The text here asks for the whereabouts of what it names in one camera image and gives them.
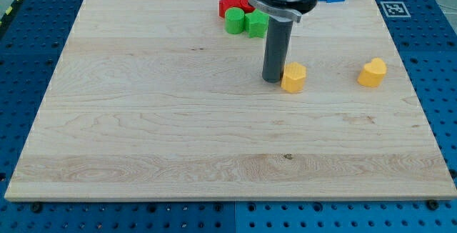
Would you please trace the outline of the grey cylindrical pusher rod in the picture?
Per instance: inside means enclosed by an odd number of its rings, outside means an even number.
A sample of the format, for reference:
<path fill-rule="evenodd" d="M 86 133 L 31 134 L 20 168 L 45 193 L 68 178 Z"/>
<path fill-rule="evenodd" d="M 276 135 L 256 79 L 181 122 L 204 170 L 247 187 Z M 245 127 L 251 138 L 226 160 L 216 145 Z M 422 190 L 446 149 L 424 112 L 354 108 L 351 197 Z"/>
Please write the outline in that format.
<path fill-rule="evenodd" d="M 262 78 L 269 83 L 281 80 L 285 66 L 293 21 L 270 16 L 266 35 Z"/>

